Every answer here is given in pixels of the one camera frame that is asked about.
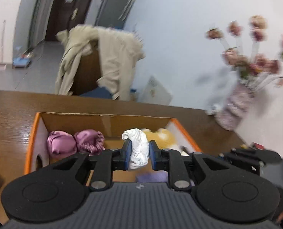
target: metal screw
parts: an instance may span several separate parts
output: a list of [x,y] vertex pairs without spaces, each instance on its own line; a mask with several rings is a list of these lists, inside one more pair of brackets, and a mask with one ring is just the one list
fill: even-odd
[[187,188],[189,187],[190,183],[185,180],[179,180],[179,181],[176,181],[174,185],[177,188]]
[[95,181],[95,182],[91,183],[90,186],[92,188],[95,188],[95,189],[102,189],[106,186],[106,183],[103,182],[103,181]]

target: black device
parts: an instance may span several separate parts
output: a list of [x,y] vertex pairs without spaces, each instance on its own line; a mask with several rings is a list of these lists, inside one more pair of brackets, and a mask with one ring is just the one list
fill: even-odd
[[75,154],[9,183],[2,228],[278,228],[271,220],[280,193],[268,180],[201,152],[181,156],[155,141],[149,150],[168,183],[112,182],[114,170],[128,169],[126,140],[121,149]]
[[257,175],[260,175],[260,169],[265,165],[282,162],[282,158],[277,152],[259,149],[255,144],[246,149],[233,148],[230,152],[221,153],[220,157],[240,169]]

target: pink vase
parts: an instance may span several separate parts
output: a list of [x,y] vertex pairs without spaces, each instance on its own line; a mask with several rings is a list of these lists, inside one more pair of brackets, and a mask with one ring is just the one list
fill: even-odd
[[246,115],[254,97],[251,90],[238,83],[222,110],[216,114],[217,123],[225,130],[233,131]]

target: stuffed animal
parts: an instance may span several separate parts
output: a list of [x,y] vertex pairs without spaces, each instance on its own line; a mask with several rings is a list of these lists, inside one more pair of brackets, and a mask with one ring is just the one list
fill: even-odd
[[147,140],[155,140],[159,149],[174,149],[181,153],[181,155],[188,156],[182,148],[177,144],[177,140],[175,136],[167,129],[160,128],[156,132],[151,132],[149,129],[142,129],[142,131],[146,134]]

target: door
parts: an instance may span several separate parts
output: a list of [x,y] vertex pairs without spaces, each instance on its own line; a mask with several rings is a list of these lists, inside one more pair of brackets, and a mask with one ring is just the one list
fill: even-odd
[[96,26],[123,29],[127,13],[122,13],[128,6],[129,1],[130,0],[104,0],[96,20]]
[[91,0],[54,0],[45,40],[56,41],[59,31],[84,24]]

